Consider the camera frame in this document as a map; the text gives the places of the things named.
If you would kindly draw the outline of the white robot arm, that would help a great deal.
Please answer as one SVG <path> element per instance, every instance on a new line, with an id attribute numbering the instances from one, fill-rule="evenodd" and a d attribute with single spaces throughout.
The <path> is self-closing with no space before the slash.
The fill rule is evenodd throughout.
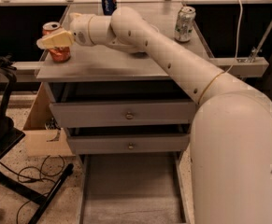
<path id="1" fill-rule="evenodd" d="M 159 33 L 130 7 L 71 16 L 41 49 L 104 45 L 146 52 L 199 108 L 192 158 L 195 224 L 272 224 L 272 102 L 262 92 Z"/>

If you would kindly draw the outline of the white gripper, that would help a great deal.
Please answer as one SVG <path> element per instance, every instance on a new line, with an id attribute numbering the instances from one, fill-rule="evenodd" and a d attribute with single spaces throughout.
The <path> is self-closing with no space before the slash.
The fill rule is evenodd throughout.
<path id="1" fill-rule="evenodd" d="M 70 32 L 66 30 L 55 31 L 44 35 L 36 41 L 40 49 L 55 49 L 70 47 L 76 41 L 81 46 L 93 46 L 90 36 L 90 23 L 94 14 L 70 13 Z"/>

